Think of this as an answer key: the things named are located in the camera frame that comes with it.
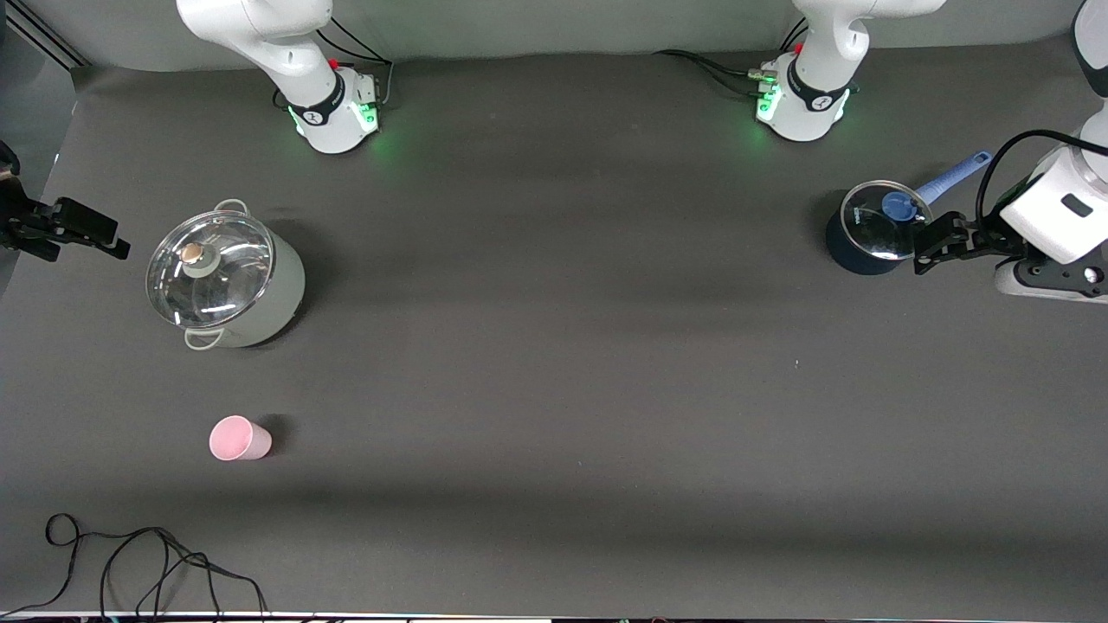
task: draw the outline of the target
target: blue handle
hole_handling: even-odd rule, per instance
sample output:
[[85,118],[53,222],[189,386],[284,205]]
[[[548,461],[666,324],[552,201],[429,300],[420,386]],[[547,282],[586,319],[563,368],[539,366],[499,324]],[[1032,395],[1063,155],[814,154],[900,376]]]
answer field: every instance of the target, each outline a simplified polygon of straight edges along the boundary
[[943,196],[943,193],[950,191],[956,186],[958,182],[962,182],[966,177],[976,173],[978,168],[985,166],[992,160],[993,154],[988,152],[977,152],[955,164],[954,167],[946,173],[943,173],[938,177],[935,177],[931,182],[920,186],[915,192],[920,195],[924,203],[931,205],[935,200]]

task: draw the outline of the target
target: gray wall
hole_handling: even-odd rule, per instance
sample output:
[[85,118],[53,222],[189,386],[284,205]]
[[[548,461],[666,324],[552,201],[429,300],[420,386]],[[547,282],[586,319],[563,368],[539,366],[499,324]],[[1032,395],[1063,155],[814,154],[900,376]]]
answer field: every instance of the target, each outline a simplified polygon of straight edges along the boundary
[[[246,67],[196,40],[173,0],[29,0],[98,64],[174,71]],[[948,0],[937,13],[870,22],[878,47],[1030,41],[1065,31],[1080,0]],[[765,50],[797,13],[788,0],[335,0],[336,16],[394,59],[557,52]]]

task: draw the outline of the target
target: black cable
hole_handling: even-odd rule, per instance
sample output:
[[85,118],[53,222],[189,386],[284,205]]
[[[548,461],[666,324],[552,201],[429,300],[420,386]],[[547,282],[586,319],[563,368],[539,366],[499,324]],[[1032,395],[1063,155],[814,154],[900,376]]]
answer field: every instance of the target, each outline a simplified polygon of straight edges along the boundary
[[[59,519],[65,519],[66,521],[70,522],[70,525],[73,527],[72,539],[65,541],[59,541],[54,539],[53,537],[54,523]],[[143,598],[138,600],[138,603],[135,605],[136,616],[138,615],[142,604],[146,601],[147,598],[150,598],[151,593],[153,592],[154,614],[151,617],[151,620],[156,622],[157,612],[161,609],[162,588],[165,584],[165,581],[170,578],[170,575],[172,575],[173,572],[176,571],[177,568],[181,566],[182,564],[202,569],[207,573],[208,593],[212,596],[212,605],[214,606],[217,617],[219,613],[223,611],[223,609],[219,607],[219,601],[216,599],[213,574],[222,575],[224,578],[229,578],[232,580],[242,580],[244,582],[249,583],[254,588],[255,595],[258,599],[259,615],[265,616],[265,612],[269,611],[269,606],[266,604],[265,595],[261,594],[261,588],[258,585],[257,582],[245,575],[239,575],[237,573],[233,573],[230,571],[227,571],[226,569],[223,569],[222,566],[208,560],[207,555],[205,555],[203,552],[194,552],[188,548],[182,545],[181,542],[177,541],[177,538],[174,537],[172,532],[170,532],[164,528],[156,525],[140,528],[138,530],[135,530],[133,532],[127,532],[126,534],[110,534],[105,532],[82,532],[80,525],[76,522],[76,518],[74,518],[69,513],[55,513],[50,515],[50,519],[47,520],[45,538],[47,542],[55,548],[65,548],[65,547],[72,548],[70,550],[69,565],[65,571],[65,581],[62,582],[61,588],[58,589],[58,592],[54,594],[54,596],[50,598],[49,600],[42,603],[33,603],[24,605],[22,607],[17,607],[16,610],[10,610],[8,612],[4,612],[3,614],[0,614],[0,619],[11,616],[12,614],[16,614],[18,612],[23,612],[24,610],[30,610],[32,607],[43,607],[61,599],[62,594],[65,593],[65,590],[69,589],[70,583],[73,581],[73,569],[76,564],[76,553],[81,547],[81,542],[90,537],[98,537],[101,539],[111,539],[111,540],[123,539],[123,542],[120,543],[117,548],[115,548],[115,551],[113,551],[112,555],[109,556],[107,562],[104,563],[104,569],[100,574],[100,616],[102,620],[106,620],[107,613],[106,613],[106,607],[104,605],[104,592],[107,586],[107,578],[112,571],[112,563],[115,562],[115,558],[120,554],[120,552],[123,551],[124,548],[126,548],[132,541],[144,534],[154,534],[162,542],[162,548],[163,548],[162,575],[158,578],[157,582],[155,582],[154,585],[151,586],[151,590],[146,591],[146,594],[144,594]],[[170,565],[171,550],[173,551],[173,553],[177,555],[178,559],[177,562],[174,563],[172,566]]]
[[781,44],[778,47],[778,50],[780,50],[780,51],[783,52],[784,49],[789,47],[789,40],[793,38],[793,33],[797,33],[797,29],[800,28],[801,24],[803,24],[806,21],[808,21],[808,18],[800,18],[797,21],[797,23],[794,23],[792,25],[792,30],[790,30],[789,34],[786,34],[784,39],[781,40]]
[[985,174],[981,178],[981,185],[977,186],[977,200],[974,203],[974,215],[977,219],[977,229],[983,234],[984,239],[989,248],[996,249],[996,238],[993,237],[993,233],[985,228],[985,193],[988,191],[988,182],[993,178],[993,173],[996,171],[996,165],[1001,163],[1001,159],[1004,154],[1008,153],[1008,150],[1014,147],[1016,143],[1019,143],[1024,139],[1030,139],[1032,136],[1043,136],[1045,139],[1053,139],[1060,143],[1066,143],[1073,145],[1080,150],[1087,152],[1092,152],[1102,156],[1108,156],[1108,147],[1105,145],[1098,145],[1096,143],[1090,143],[1088,141],[1083,141],[1069,134],[1064,134],[1061,132],[1056,132],[1054,130],[1028,130],[1027,132],[1020,132],[1008,142],[1005,143],[993,156],[993,162],[988,163],[988,167],[985,168]]
[[803,34],[806,32],[808,32],[808,27],[807,25],[804,28],[800,29],[800,32],[798,32],[798,33],[793,34],[792,37],[790,37],[789,40],[786,41],[784,47],[781,48],[781,51],[783,52],[784,50],[788,50],[792,45],[792,42],[796,41],[801,34]]
[[273,102],[273,105],[274,105],[275,109],[277,109],[279,111],[283,111],[283,110],[285,110],[285,106],[288,105],[288,100],[285,100],[285,106],[283,106],[283,105],[280,105],[280,104],[277,103],[277,95],[283,95],[281,92],[280,92],[280,88],[274,89],[273,98],[270,98],[269,101]]
[[388,64],[388,61],[382,61],[381,59],[376,59],[376,58],[372,58],[372,57],[367,57],[365,54],[359,54],[357,52],[351,52],[350,50],[347,50],[346,48],[343,48],[343,47],[339,45],[338,43],[336,43],[336,42],[331,41],[330,39],[328,39],[327,35],[324,34],[324,31],[321,31],[321,30],[317,30],[316,34],[318,34],[320,39],[322,39],[324,41],[326,41],[328,45],[330,45],[331,48],[335,48],[336,50],[338,50],[339,52],[342,52],[343,54],[349,54],[349,55],[351,55],[351,57],[353,57],[356,59],[361,59],[363,61],[369,61],[371,63]]
[[731,69],[731,68],[729,68],[727,65],[719,64],[716,61],[714,61],[714,60],[711,60],[711,59],[709,59],[707,57],[702,57],[702,55],[697,54],[695,52],[689,52],[688,50],[675,50],[675,49],[670,48],[670,49],[667,49],[667,50],[658,50],[657,52],[655,52],[655,54],[663,54],[663,55],[666,55],[666,57],[680,57],[683,59],[688,59],[688,60],[690,60],[690,61],[693,61],[693,62],[695,62],[697,64],[710,67],[711,69],[714,69],[716,71],[719,71],[719,72],[722,72],[722,73],[726,73],[728,75],[733,75],[736,78],[746,78],[747,76],[746,70]]
[[655,54],[663,54],[663,55],[666,55],[666,57],[678,57],[678,58],[681,58],[681,59],[688,59],[688,60],[693,61],[693,63],[696,64],[698,68],[702,69],[705,71],[705,73],[707,73],[708,76],[711,78],[717,84],[719,84],[724,89],[727,89],[731,93],[737,93],[739,95],[749,96],[749,98],[760,98],[761,96],[761,93],[758,93],[756,91],[748,91],[748,90],[745,90],[745,89],[738,89],[738,88],[736,88],[733,84],[731,84],[731,83],[727,82],[726,80],[724,80],[722,76],[718,75],[712,70],[719,71],[719,72],[724,73],[725,75],[728,75],[728,76],[731,76],[731,78],[746,78],[747,76],[747,72],[745,72],[745,71],[740,71],[740,70],[731,69],[731,68],[726,67],[726,65],[721,65],[721,64],[717,63],[716,61],[712,61],[711,59],[706,59],[706,58],[701,57],[700,54],[695,54],[695,53],[688,52],[686,50],[659,50],[659,51],[655,52]]
[[335,19],[334,16],[331,17],[331,23],[334,23],[335,25],[339,27],[339,30],[341,30],[342,32],[345,32],[346,35],[349,37],[355,43],[361,45],[361,48],[363,50],[366,50],[370,54],[373,54],[375,57],[377,57],[377,59],[379,61],[381,61],[384,64],[392,64],[392,61],[390,61],[390,60],[386,59],[384,57],[378,54],[377,50],[375,50],[375,49],[370,48],[369,45],[366,45],[365,43],[362,43],[361,39],[358,39],[357,37],[355,37],[353,33],[350,32],[349,30],[347,30],[345,25],[342,25],[341,23],[339,23],[339,20]]

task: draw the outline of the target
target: cooking pot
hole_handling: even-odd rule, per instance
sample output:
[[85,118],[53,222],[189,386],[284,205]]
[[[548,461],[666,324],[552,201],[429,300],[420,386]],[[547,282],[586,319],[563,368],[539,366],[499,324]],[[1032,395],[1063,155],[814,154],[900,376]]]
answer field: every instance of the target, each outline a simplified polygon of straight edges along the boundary
[[146,269],[154,309],[185,330],[193,350],[269,339],[304,298],[300,256],[238,200],[185,221]]

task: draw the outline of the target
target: pot handle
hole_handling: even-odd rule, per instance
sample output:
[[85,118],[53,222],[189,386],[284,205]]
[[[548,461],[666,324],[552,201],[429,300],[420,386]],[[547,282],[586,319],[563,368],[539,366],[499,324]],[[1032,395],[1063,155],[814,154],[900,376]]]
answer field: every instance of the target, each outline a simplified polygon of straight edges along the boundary
[[[235,205],[235,204],[237,204],[238,207],[227,207],[228,205]],[[246,204],[243,203],[242,200],[223,200],[222,202],[215,204],[215,210],[216,211],[225,210],[225,211],[229,211],[229,212],[242,212],[243,214],[245,214],[247,216],[250,215],[250,211],[246,208]]]
[[[185,329],[185,346],[192,348],[193,350],[207,350],[209,348],[215,348],[215,345],[219,344],[219,340],[223,339],[223,328],[207,330]],[[192,339],[195,337],[211,337],[213,339],[206,344],[197,344]]]

